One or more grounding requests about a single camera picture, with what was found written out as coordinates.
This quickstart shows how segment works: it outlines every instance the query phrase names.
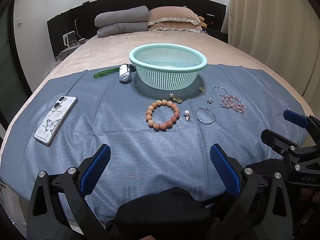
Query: metal screw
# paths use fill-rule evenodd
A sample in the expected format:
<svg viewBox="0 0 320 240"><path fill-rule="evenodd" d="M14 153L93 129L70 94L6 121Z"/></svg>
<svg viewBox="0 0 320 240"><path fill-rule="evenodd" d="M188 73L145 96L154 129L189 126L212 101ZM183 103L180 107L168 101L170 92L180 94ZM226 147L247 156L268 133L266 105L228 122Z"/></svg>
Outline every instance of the metal screw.
<svg viewBox="0 0 320 240"><path fill-rule="evenodd" d="M74 174L76 172L76 168L72 167L68 169L69 174Z"/></svg>
<svg viewBox="0 0 320 240"><path fill-rule="evenodd" d="M39 172L38 176L39 176L40 178L44 177L44 176L45 176L45 171Z"/></svg>
<svg viewBox="0 0 320 240"><path fill-rule="evenodd" d="M245 168L244 169L244 172L246 173L246 174L248 174L248 175L250 175L250 174L252 174L252 169L250 169L250 168Z"/></svg>
<svg viewBox="0 0 320 240"><path fill-rule="evenodd" d="M276 173L275 173L275 177L276 177L277 179L280 179L280 178L281 178L281 174L280 174L279 172L276 172Z"/></svg>

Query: black headboard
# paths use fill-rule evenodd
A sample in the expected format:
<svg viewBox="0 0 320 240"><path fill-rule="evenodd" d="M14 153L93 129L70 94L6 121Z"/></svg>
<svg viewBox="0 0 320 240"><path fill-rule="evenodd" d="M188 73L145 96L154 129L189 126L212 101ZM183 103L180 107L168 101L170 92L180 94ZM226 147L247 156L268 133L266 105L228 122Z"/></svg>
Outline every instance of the black headboard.
<svg viewBox="0 0 320 240"><path fill-rule="evenodd" d="M75 31L77 21L78 33L86 39L97 34L94 26L95 17L103 12L118 11L145 5L149 10L161 6L187 6L198 16L205 18L209 28L220 31L226 13L226 6L210 0L97 0L70 9L47 22L51 47L54 56L58 56L66 46L62 36Z"/></svg>

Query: green ruler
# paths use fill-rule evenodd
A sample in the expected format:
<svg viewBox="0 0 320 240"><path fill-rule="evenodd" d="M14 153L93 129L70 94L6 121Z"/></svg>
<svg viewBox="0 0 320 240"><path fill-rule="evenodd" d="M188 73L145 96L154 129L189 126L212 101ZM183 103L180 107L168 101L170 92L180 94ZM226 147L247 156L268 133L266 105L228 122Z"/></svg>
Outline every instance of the green ruler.
<svg viewBox="0 0 320 240"><path fill-rule="evenodd" d="M110 69L95 73L93 75L93 78L97 79L97 78L100 78L100 77L104 77L104 76L119 72L119 69L120 69L119 67L115 67L115 68L110 68Z"/></svg>

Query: basket rim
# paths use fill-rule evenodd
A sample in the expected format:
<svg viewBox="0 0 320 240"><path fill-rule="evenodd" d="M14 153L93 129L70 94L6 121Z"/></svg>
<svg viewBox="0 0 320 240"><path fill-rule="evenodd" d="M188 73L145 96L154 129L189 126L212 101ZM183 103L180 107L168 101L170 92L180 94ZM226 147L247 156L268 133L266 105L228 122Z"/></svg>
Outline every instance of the basket rim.
<svg viewBox="0 0 320 240"><path fill-rule="evenodd" d="M185 68L172 68L172 67L162 67L162 66L155 66L155 65L150 65L144 62L141 62L137 60L134 55L137 53L145 50L146 48L150 47L157 47L157 48L173 48L173 49L183 49L184 51L200 58L201 64L197 66L192 66L192 67L185 67ZM134 49L132 49L129 53L129 60L133 65L138 65L138 67L148 69L148 70L153 70L153 71L159 71L159 72L167 72L167 73L191 73L191 72L197 72L206 67L208 64L207 58L199 51L183 46L183 45L178 45L178 44L173 44L173 43L151 43L151 44L145 44L138 46Z"/></svg>

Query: beige bedspread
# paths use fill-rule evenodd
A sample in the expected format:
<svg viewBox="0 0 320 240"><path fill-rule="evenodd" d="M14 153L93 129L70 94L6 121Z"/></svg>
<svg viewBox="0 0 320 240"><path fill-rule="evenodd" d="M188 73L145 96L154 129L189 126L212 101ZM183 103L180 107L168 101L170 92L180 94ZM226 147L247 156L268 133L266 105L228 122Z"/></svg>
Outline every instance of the beige bedspread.
<svg viewBox="0 0 320 240"><path fill-rule="evenodd" d="M205 33L153 31L120 34L101 39L93 37L52 70L16 114L4 137L0 150L0 160L12 125L48 80L81 72L86 69L91 70L130 63L128 58L130 50L137 46L149 43L175 43L191 47L203 53L208 59L208 64L242 65L247 68L264 70L294 96L294 98L302 105L306 115L313 115L311 108L305 100L288 84L288 82L273 70L239 49Z"/></svg>

